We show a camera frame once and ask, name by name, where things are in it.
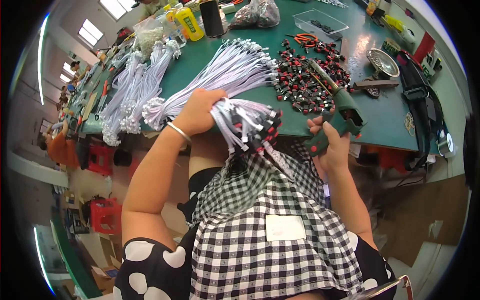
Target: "wire harness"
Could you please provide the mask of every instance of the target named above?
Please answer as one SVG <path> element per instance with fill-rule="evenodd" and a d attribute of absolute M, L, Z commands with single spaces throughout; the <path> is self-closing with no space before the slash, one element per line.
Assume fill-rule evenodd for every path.
<path fill-rule="evenodd" d="M 160 130 L 168 120 L 175 119 L 197 88 L 223 89 L 233 97 L 259 86 L 277 84 L 277 62 L 265 50 L 268 48 L 262 48 L 250 39 L 224 41 L 187 87 L 167 100 L 155 96 L 147 101 L 143 107 L 144 122 Z"/>
<path fill-rule="evenodd" d="M 181 55 L 180 46 L 174 40 L 169 40 L 163 45 L 160 41 L 153 46 L 150 56 L 151 65 L 145 70 L 144 76 L 139 84 L 138 97 L 125 103 L 126 114 L 120 122 L 120 129 L 127 133 L 140 133 L 140 119 L 144 105 L 148 100 L 157 97 L 161 92 L 165 71 L 172 58 L 178 59 Z"/>
<path fill-rule="evenodd" d="M 110 146 L 118 146 L 120 140 L 120 121 L 129 112 L 129 105 L 132 99 L 136 99 L 139 93 L 139 85 L 142 75 L 145 72 L 146 64 L 143 64 L 143 55 L 136 51 L 127 59 L 127 65 L 112 81 L 112 87 L 117 92 L 100 112 L 102 123 L 103 141 Z"/>
<path fill-rule="evenodd" d="M 276 144 L 277 129 L 282 126 L 282 111 L 271 106 L 243 100 L 222 98 L 210 111 L 231 154 L 264 155 Z"/>

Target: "stool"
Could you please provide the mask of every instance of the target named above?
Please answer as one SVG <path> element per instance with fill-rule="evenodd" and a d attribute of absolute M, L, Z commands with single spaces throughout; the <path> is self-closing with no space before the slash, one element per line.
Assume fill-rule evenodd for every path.
<path fill-rule="evenodd" d="M 105 234 L 121 233 L 121 205 L 117 203 L 117 198 L 92 200 L 90 212 L 93 231 Z"/>
<path fill-rule="evenodd" d="M 87 170 L 100 175 L 112 175 L 113 152 L 114 149 L 107 146 L 90 145 Z"/>

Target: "orange shirt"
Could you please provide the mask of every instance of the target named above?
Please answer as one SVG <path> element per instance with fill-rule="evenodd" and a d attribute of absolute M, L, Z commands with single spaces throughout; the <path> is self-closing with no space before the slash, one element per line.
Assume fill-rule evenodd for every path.
<path fill-rule="evenodd" d="M 66 140 L 63 133 L 59 133 L 49 144 L 48 156 L 56 163 L 66 165 L 68 167 L 77 168 L 80 166 L 75 153 L 74 140 Z"/>

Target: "table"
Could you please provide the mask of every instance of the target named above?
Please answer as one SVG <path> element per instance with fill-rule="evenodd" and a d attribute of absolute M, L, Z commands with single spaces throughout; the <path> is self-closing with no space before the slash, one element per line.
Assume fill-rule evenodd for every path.
<path fill-rule="evenodd" d="M 347 47 L 348 53 L 346 69 L 351 74 L 353 84 L 355 81 L 361 81 L 365 77 L 371 76 L 374 72 L 373 66 L 365 56 L 365 51 L 370 48 L 380 48 L 386 37 L 394 38 L 388 29 L 375 25 L 365 10 L 360 8 L 352 0 L 344 1 L 344 3 L 349 6 L 347 9 L 317 1 L 301 3 L 292 0 L 276 0 L 276 3 L 281 15 L 279 25 L 273 28 L 229 30 L 222 36 L 222 39 L 233 39 L 237 37 L 243 39 L 250 38 L 262 47 L 269 47 L 271 57 L 277 58 L 277 51 L 283 49 L 280 45 L 281 41 L 284 38 L 288 38 L 290 44 L 294 45 L 296 51 L 303 54 L 304 51 L 297 46 L 293 38 L 287 37 L 285 34 L 303 32 L 295 26 L 292 15 L 311 10 L 312 8 L 318 9 L 349 26 L 349 29 L 344 30 L 342 33 L 347 41 L 347 43 L 345 43 L 346 45 L 344 45 Z M 233 15 L 234 14 L 227 15 L 227 19 L 230 20 Z M 160 85 L 163 88 L 160 96 L 168 98 L 183 89 L 211 60 L 221 43 L 221 39 L 209 39 L 206 37 L 196 42 L 189 41 L 188 44 L 181 49 L 182 56 L 178 60 L 170 62 Z M 340 42 L 337 42 L 337 44 L 338 46 L 336 48 L 340 49 Z M 323 59 L 323 55 L 319 55 L 313 51 L 306 56 L 318 56 Z M 95 79 L 98 77 L 100 84 L 95 91 L 100 95 L 103 88 L 102 83 L 106 80 L 107 76 L 108 70 L 101 72 L 101 68 L 98 68 L 84 90 L 90 93 L 96 82 Z M 356 140 L 352 137 L 352 141 L 361 144 L 418 151 L 416 137 L 409 135 L 404 126 L 405 115 L 409 110 L 401 98 L 401 91 L 402 85 L 400 84 L 395 89 L 382 91 L 382 95 L 378 99 L 372 99 L 362 91 L 356 91 L 352 94 L 368 121 L 362 130 L 361 137 Z M 107 101 L 111 99 L 114 93 L 114 90 L 110 91 Z M 290 102 L 278 102 L 273 87 L 259 87 L 244 92 L 238 95 L 237 98 L 257 101 L 275 108 L 281 108 L 283 110 L 283 126 L 280 127 L 279 134 L 300 137 L 311 136 L 306 125 L 306 120 L 313 118 L 315 115 L 309 114 L 304 116 L 292 110 Z M 152 129 L 142 124 L 142 130 L 151 131 Z M 95 121 L 93 114 L 84 122 L 80 128 L 80 132 L 85 134 L 101 132 L 100 124 L 98 121 Z M 438 154 L 435 141 L 432 141 L 431 153 Z"/>

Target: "person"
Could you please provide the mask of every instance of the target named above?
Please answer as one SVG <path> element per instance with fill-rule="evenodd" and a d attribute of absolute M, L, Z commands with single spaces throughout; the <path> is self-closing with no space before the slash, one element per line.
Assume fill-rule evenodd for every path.
<path fill-rule="evenodd" d="M 69 90 L 68 90 L 68 87 L 66 85 L 62 86 L 61 87 L 61 90 L 60 90 L 60 97 L 62 96 L 67 96 L 67 94 L 69 94 Z"/>
<path fill-rule="evenodd" d="M 143 9 L 143 14 L 138 22 L 146 18 L 155 19 L 157 11 L 168 4 L 168 0 L 135 0 L 135 2 L 134 7 L 141 3 Z"/>
<path fill-rule="evenodd" d="M 212 105 L 222 90 L 195 90 L 138 166 L 122 207 L 122 265 L 115 299 L 342 299 L 395 280 L 373 242 L 370 217 L 348 170 L 349 133 L 322 117 L 329 146 L 310 157 L 277 138 L 286 164 L 259 154 L 228 155 Z M 161 215 L 175 161 L 191 138 L 189 226 L 179 245 Z M 326 173 L 331 209 L 326 207 Z M 392 299 L 390 289 L 377 299 Z"/>
<path fill-rule="evenodd" d="M 90 71 L 90 66 L 83 65 L 80 63 L 80 61 L 72 61 L 72 63 L 70 64 L 70 70 L 75 72 L 75 77 L 79 81 L 82 80 L 83 77 L 85 77 L 88 71 Z"/>
<path fill-rule="evenodd" d="M 66 139 L 68 134 L 68 122 L 63 120 L 61 131 L 55 138 L 52 137 L 52 125 L 39 137 L 38 145 L 40 149 L 46 150 L 48 156 L 56 163 L 66 165 L 71 168 L 88 168 L 88 145 L 77 142 L 74 139 Z"/>

